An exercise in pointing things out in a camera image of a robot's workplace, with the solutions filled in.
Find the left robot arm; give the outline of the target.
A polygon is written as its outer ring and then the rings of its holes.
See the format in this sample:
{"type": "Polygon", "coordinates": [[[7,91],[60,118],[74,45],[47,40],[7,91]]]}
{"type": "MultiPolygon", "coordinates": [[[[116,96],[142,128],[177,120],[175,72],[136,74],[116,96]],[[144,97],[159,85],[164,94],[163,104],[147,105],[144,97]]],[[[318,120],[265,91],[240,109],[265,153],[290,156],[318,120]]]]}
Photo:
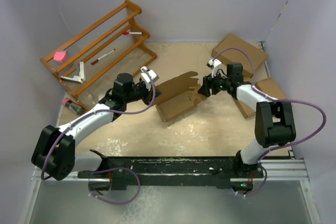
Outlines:
{"type": "Polygon", "coordinates": [[[54,178],[62,180],[71,172],[90,172],[96,178],[104,177],[108,165],[102,155],[91,151],[89,154],[77,155],[76,147],[89,135],[107,125],[122,114],[128,114],[127,105],[143,101],[150,108],[159,96],[155,89],[158,75],[146,67],[141,69],[138,83],[129,73],[121,73],[104,97],[91,110],[77,119],[55,127],[43,128],[32,155],[31,162],[41,169],[41,179],[54,178]]]}

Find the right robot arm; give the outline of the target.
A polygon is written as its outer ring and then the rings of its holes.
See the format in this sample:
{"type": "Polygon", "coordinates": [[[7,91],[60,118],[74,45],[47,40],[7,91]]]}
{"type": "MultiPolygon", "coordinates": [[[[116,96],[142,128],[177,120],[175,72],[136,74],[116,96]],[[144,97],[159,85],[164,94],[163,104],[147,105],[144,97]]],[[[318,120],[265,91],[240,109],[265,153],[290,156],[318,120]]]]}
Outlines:
{"type": "Polygon", "coordinates": [[[220,74],[221,62],[209,60],[211,74],[203,77],[198,94],[205,97],[226,91],[233,98],[255,111],[255,138],[236,154],[234,173],[246,177],[256,165],[259,157],[272,147],[282,147],[296,138],[296,127],[291,103],[264,93],[258,93],[255,86],[244,80],[241,63],[227,65],[226,73],[220,74]]]}

